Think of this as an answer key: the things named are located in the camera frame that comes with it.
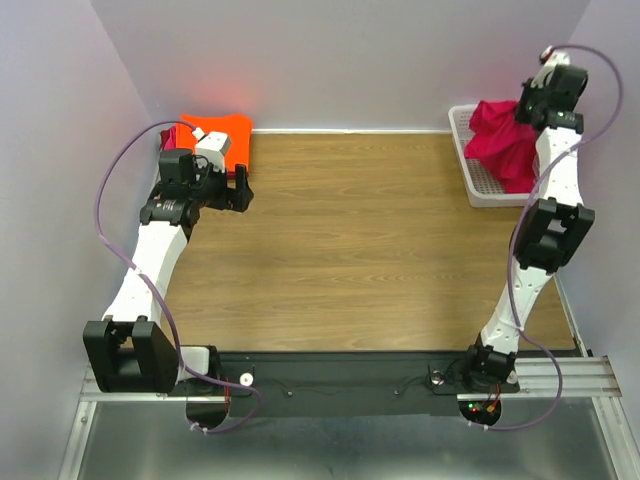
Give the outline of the crimson t shirt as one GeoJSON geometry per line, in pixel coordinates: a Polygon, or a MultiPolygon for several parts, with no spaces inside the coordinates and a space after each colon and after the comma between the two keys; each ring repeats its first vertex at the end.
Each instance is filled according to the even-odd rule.
{"type": "Polygon", "coordinates": [[[536,180],[536,133],[515,120],[516,101],[480,101],[469,120],[464,156],[478,160],[507,194],[529,194],[536,180]]]}

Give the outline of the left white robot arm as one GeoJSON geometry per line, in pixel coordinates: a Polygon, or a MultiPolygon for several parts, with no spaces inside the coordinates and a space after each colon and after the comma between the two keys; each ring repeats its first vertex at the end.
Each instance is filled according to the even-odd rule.
{"type": "Polygon", "coordinates": [[[83,343],[99,389],[106,393],[169,393],[188,379],[199,393],[215,392],[223,371],[211,347],[183,346],[167,336],[165,297],[176,263],[204,208],[244,212],[253,200],[245,166],[232,175],[210,154],[190,149],[159,155],[159,179],[140,210],[128,270],[102,319],[90,321],[83,343]]]}

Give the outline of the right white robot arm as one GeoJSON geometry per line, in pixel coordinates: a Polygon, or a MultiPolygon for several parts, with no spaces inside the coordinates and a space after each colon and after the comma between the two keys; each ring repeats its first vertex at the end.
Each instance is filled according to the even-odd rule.
{"type": "Polygon", "coordinates": [[[460,366],[463,384],[484,391],[515,380],[526,321],[540,292],[573,257],[595,221],[578,182],[584,120],[575,107],[588,81],[568,63],[544,67],[523,85],[516,121],[537,135],[537,183],[510,239],[507,281],[488,323],[460,366]]]}

